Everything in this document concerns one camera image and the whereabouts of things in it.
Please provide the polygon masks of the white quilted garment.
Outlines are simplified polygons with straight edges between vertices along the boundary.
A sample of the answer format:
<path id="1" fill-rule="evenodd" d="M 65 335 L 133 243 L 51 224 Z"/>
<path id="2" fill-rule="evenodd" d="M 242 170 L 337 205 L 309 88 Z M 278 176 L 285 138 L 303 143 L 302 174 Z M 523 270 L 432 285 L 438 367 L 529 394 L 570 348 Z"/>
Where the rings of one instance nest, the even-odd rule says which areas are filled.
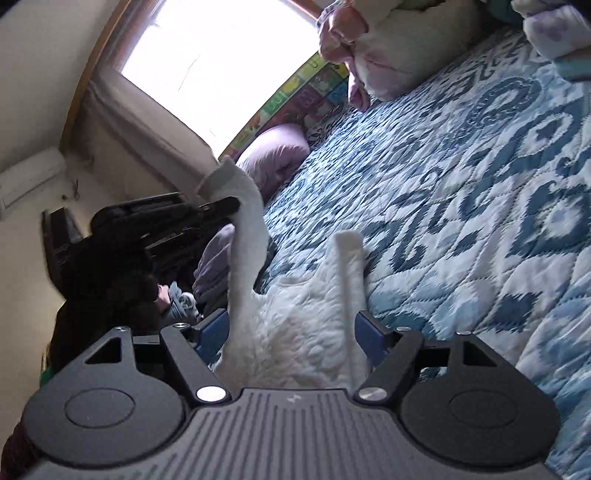
<path id="1" fill-rule="evenodd" d="M 230 221 L 229 336 L 214 374 L 232 394 L 245 387 L 342 388 L 353 391 L 369 374 L 355 339 L 355 317 L 366 307 L 363 237 L 336 232 L 314 273 L 283 276 L 265 294 L 254 284 L 266 261 L 270 235 L 259 189 L 239 167 L 224 160 L 197 190 L 215 202 L 238 199 Z"/>

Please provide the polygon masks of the stack of folded small clothes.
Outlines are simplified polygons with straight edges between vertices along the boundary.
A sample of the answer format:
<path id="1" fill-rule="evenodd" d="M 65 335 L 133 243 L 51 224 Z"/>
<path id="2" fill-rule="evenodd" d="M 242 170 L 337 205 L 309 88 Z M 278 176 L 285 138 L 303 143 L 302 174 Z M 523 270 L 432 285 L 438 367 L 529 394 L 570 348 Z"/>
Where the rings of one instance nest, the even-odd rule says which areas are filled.
<path id="1" fill-rule="evenodd" d="M 590 80 L 590 2 L 512 1 L 533 48 L 570 82 Z"/>

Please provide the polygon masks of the folded denim jeans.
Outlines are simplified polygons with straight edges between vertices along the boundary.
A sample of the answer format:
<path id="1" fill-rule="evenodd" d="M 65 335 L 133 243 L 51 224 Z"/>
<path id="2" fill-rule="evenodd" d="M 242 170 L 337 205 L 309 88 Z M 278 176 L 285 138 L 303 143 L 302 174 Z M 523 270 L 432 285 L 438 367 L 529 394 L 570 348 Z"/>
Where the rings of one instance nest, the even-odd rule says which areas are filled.
<path id="1" fill-rule="evenodd" d="M 173 282 L 170 286 L 158 286 L 156 305 L 160 313 L 159 328 L 174 323 L 196 325 L 200 321 L 197 303 L 193 295 L 189 292 L 183 292 L 176 282 Z"/>

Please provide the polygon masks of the folded lavender garment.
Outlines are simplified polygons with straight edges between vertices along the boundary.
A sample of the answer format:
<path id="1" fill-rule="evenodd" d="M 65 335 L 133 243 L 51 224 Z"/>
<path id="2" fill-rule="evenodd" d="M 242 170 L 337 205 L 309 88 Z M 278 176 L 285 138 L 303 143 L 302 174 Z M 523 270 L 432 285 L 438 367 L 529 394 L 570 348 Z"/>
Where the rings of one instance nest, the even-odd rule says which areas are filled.
<path id="1" fill-rule="evenodd" d="M 229 253 L 235 226 L 225 225 L 208 242 L 193 272 L 193 296 L 204 305 L 217 299 L 228 289 Z"/>

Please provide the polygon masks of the white air conditioner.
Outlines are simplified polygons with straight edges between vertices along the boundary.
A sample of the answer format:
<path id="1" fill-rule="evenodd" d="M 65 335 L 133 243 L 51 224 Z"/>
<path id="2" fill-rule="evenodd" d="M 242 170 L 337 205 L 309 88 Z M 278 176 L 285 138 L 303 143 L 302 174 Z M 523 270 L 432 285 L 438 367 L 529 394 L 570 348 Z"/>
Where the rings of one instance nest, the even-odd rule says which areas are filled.
<path id="1" fill-rule="evenodd" d="M 66 162 L 56 148 L 40 151 L 1 173 L 1 218 L 30 192 L 66 172 Z"/>

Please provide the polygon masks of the grey curtain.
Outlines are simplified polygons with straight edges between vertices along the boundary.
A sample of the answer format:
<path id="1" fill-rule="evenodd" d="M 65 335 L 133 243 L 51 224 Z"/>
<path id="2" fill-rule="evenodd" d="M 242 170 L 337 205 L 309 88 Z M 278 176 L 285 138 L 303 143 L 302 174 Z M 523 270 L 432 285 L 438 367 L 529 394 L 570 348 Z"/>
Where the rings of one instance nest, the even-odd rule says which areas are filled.
<path id="1" fill-rule="evenodd" d="M 204 139 L 111 67 L 93 73 L 85 103 L 150 174 L 187 195 L 219 167 Z"/>

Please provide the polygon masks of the blue white patterned quilt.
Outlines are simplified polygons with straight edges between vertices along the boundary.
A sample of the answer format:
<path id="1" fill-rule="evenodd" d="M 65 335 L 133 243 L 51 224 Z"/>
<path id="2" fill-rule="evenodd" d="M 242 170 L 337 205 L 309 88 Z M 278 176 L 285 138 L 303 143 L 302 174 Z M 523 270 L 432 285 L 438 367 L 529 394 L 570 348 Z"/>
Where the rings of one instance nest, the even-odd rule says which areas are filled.
<path id="1" fill-rule="evenodd" d="M 367 250 L 370 312 L 471 331 L 551 396 L 549 466 L 590 475 L 590 87 L 501 29 L 412 93 L 311 132 L 273 198 L 259 280 L 314 271 L 332 233 Z"/>

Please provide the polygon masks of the purple pillow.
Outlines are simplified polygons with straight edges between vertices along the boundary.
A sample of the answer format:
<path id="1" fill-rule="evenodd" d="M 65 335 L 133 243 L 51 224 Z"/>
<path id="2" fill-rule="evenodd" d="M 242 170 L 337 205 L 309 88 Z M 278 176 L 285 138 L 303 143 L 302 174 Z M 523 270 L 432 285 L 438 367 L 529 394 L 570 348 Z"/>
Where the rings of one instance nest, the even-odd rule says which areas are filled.
<path id="1" fill-rule="evenodd" d="M 267 203 L 294 176 L 310 153 L 301 126 L 283 124 L 257 136 L 236 165 L 252 178 L 263 202 Z"/>

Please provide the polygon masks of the colourful alphabet play mat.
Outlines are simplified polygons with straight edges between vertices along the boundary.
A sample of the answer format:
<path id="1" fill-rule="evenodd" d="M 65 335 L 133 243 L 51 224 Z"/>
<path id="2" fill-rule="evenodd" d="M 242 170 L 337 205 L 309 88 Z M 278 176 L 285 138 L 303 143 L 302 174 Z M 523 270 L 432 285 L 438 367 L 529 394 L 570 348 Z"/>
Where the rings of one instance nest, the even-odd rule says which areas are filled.
<path id="1" fill-rule="evenodd" d="M 267 129 L 300 125 L 307 132 L 348 103 L 349 70 L 315 53 L 304 62 L 236 134 L 219 158 L 238 159 Z"/>

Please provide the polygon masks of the white pink floral pillow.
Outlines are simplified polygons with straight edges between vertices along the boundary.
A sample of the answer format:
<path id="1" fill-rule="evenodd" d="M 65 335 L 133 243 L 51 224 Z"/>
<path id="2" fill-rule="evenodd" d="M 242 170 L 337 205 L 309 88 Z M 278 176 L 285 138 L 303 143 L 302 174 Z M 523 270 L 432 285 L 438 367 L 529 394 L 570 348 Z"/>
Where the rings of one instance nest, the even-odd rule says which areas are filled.
<path id="1" fill-rule="evenodd" d="M 484 35 L 485 3 L 335 1 L 318 17 L 318 53 L 349 71 L 349 104 L 394 100 L 421 85 Z"/>

